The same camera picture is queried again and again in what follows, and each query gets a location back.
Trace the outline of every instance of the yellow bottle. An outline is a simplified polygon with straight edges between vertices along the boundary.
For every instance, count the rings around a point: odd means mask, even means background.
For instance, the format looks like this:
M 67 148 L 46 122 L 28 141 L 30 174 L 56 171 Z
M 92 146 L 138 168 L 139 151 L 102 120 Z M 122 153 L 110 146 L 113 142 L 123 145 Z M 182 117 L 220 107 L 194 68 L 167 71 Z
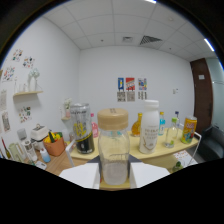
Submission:
M 138 120 L 132 125 L 132 135 L 139 137 L 141 130 L 142 113 L 138 113 Z

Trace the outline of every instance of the plastic bottle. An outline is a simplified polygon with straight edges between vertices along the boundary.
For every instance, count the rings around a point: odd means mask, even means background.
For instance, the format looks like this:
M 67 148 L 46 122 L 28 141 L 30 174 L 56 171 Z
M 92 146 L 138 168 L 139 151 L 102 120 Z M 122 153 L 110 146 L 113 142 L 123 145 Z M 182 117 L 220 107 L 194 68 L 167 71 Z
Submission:
M 167 148 L 173 148 L 174 147 L 175 140 L 177 139 L 176 122 L 177 122 L 177 118 L 176 117 L 173 117 L 172 118 L 172 125 L 167 130 L 167 133 L 166 133 L 166 141 L 165 141 L 165 146 Z
M 93 131 L 93 138 L 97 138 L 98 137 L 98 125 L 97 123 L 92 121 L 92 131 Z
M 176 127 L 177 127 L 177 135 L 178 135 L 178 130 L 180 128 L 180 119 L 178 117 L 179 111 L 175 111 L 175 114 L 177 115 L 177 122 L 176 122 Z
M 164 129 L 165 129 L 165 118 L 164 118 L 164 112 L 160 112 L 160 120 L 159 120 L 159 132 L 158 135 L 163 135 L 164 134 Z
M 139 151 L 149 154 L 155 151 L 159 131 L 159 101 L 145 100 L 145 112 L 142 115 Z
M 135 137 L 140 136 L 142 113 L 138 113 L 138 120 L 132 125 L 131 132 Z

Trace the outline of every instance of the glass jar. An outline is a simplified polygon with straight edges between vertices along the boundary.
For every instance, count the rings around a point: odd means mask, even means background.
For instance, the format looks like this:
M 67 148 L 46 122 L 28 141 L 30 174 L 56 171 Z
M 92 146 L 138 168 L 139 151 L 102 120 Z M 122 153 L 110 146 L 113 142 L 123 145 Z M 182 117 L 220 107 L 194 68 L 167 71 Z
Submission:
M 78 152 L 81 154 L 93 152 L 95 147 L 89 104 L 73 104 L 70 106 L 70 113 Z
M 104 109 L 98 112 L 99 156 L 103 177 L 109 185 L 123 184 L 128 175 L 130 151 L 128 112 L 120 108 Z

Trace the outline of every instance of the water bottle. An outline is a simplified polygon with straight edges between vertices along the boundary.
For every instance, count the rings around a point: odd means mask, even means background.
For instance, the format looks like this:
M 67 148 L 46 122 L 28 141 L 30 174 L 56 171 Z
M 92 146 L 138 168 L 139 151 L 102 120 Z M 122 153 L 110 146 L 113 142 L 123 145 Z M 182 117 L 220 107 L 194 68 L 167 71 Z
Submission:
M 164 112 L 160 112 L 158 135 L 163 135 L 164 134 L 165 123 L 166 123 L 166 121 L 165 121 L 165 118 L 164 118 Z
M 173 148 L 175 140 L 177 138 L 177 128 L 176 128 L 176 122 L 177 118 L 173 117 L 172 118 L 172 126 L 168 128 L 167 133 L 166 133 L 166 141 L 165 141 L 165 146 L 167 148 Z
M 177 127 L 177 135 L 178 135 L 178 130 L 180 128 L 180 119 L 178 117 L 179 111 L 175 111 L 175 114 L 177 115 L 177 122 L 176 122 L 176 127 Z

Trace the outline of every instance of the jar lid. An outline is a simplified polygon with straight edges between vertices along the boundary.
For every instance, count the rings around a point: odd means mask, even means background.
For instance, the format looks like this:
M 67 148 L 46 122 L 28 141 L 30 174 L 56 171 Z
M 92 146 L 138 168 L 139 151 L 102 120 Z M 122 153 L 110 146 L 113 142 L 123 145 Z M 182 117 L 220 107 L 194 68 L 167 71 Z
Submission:
M 128 111 L 108 108 L 97 113 L 98 127 L 105 131 L 117 131 L 128 127 Z

